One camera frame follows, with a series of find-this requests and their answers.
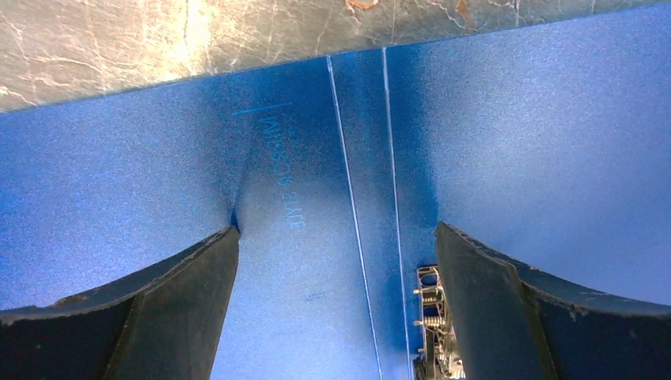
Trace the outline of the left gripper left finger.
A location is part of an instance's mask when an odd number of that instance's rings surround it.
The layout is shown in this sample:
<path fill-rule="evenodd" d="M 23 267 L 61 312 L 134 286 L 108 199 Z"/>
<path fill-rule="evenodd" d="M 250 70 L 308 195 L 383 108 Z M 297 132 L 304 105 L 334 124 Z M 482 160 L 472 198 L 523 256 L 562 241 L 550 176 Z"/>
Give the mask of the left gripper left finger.
<path fill-rule="evenodd" d="M 239 257 L 231 226 L 147 268 L 1 313 L 4 379 L 207 379 Z"/>

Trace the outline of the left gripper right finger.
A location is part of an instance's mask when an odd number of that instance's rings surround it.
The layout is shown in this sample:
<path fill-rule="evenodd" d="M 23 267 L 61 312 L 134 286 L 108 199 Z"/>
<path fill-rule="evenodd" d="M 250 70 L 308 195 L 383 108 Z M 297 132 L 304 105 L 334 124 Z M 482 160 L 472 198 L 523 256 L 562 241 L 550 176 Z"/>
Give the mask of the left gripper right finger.
<path fill-rule="evenodd" d="M 669 306 L 561 279 L 444 222 L 435 238 L 468 378 L 669 378 Z"/>

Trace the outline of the blue folder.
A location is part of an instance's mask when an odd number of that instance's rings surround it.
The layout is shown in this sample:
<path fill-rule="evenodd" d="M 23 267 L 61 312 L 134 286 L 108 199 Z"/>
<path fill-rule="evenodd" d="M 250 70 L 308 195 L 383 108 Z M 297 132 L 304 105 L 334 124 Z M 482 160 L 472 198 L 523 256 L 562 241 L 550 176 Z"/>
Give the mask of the blue folder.
<path fill-rule="evenodd" d="M 670 4 L 1 116 L 1 313 L 228 227 L 207 379 L 415 379 L 444 222 L 670 308 Z"/>

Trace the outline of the metal folder clip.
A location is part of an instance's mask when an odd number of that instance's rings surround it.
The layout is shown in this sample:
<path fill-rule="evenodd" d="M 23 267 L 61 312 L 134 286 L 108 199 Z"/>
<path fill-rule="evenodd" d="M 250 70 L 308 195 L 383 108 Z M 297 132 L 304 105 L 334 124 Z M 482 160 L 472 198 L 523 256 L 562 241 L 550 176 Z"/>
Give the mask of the metal folder clip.
<path fill-rule="evenodd" d="M 422 330 L 423 346 L 412 362 L 414 378 L 465 379 L 464 364 L 438 266 L 420 267 L 416 275 L 417 288 L 413 294 L 419 297 L 420 314 L 414 325 Z"/>

